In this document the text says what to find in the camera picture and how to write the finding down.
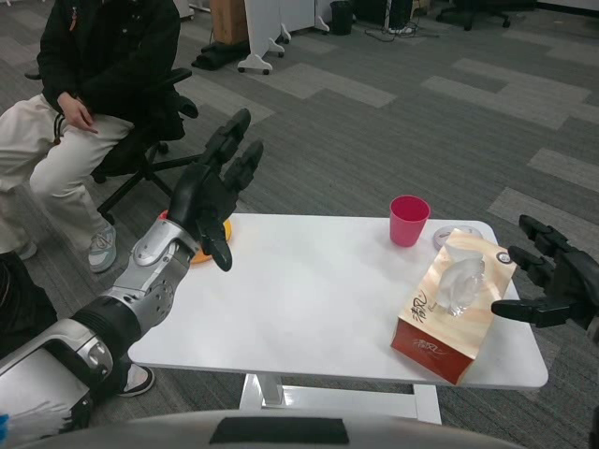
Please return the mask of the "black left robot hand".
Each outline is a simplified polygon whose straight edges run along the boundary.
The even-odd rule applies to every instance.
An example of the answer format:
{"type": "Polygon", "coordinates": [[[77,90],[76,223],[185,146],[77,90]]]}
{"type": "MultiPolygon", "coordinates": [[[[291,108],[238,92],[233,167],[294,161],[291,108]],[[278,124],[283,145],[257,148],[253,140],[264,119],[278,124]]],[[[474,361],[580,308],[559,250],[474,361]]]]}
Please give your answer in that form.
{"type": "Polygon", "coordinates": [[[240,109],[212,134],[204,153],[183,172],[168,207],[167,219],[184,229],[223,271],[232,268],[225,221],[237,208],[240,192],[254,179],[264,151],[257,140],[236,155],[251,120],[250,111],[240,109]]]}

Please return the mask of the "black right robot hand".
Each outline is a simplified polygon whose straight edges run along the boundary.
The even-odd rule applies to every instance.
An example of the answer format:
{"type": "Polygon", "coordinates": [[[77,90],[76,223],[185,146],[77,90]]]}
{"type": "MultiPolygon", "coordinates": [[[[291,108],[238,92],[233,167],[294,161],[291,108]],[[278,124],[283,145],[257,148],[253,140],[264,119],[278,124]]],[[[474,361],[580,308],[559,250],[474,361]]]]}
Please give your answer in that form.
{"type": "Polygon", "coordinates": [[[594,328],[598,321],[598,263],[572,246],[556,228],[532,216],[520,215],[519,228],[539,254],[511,246],[508,255],[544,295],[495,301],[492,313],[536,327],[560,326],[571,320],[586,331],[594,328]]]}

